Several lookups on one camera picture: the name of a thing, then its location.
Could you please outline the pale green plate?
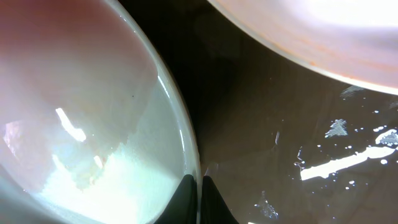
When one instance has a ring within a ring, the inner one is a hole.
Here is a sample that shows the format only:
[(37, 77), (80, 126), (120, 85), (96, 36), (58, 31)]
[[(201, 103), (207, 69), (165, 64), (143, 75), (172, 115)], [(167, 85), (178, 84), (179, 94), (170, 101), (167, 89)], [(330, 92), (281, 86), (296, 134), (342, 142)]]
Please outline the pale green plate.
[(1, 222), (154, 223), (200, 166), (178, 88), (118, 1), (1, 1)]

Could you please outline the white plate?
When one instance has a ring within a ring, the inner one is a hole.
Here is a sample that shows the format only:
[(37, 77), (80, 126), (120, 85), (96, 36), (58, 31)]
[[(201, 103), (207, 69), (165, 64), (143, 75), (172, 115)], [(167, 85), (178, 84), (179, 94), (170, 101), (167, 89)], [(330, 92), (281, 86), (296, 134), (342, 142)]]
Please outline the white plate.
[(279, 55), (341, 82), (397, 94), (396, 0), (209, 0)]

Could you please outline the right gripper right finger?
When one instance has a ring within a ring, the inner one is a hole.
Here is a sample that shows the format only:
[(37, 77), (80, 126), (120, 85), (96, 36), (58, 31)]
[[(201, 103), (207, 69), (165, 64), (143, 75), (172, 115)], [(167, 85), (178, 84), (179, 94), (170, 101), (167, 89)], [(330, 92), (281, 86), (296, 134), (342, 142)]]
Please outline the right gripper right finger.
[(201, 224), (238, 224), (210, 176), (202, 182)]

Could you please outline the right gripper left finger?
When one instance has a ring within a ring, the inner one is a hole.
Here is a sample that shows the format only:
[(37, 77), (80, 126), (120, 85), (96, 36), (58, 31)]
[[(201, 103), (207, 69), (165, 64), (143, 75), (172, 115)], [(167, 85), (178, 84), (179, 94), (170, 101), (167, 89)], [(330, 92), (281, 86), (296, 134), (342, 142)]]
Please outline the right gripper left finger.
[(155, 224), (196, 224), (197, 183), (192, 175), (185, 175)]

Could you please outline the large dark brown tray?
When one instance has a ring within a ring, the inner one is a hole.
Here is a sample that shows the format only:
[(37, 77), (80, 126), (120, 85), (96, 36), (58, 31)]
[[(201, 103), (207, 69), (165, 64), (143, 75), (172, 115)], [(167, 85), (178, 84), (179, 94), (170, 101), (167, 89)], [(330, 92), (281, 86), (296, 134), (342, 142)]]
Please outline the large dark brown tray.
[(217, 223), (396, 223), (397, 153), (355, 162), (397, 128), (397, 97), (281, 57), (207, 1), (122, 0), (185, 99)]

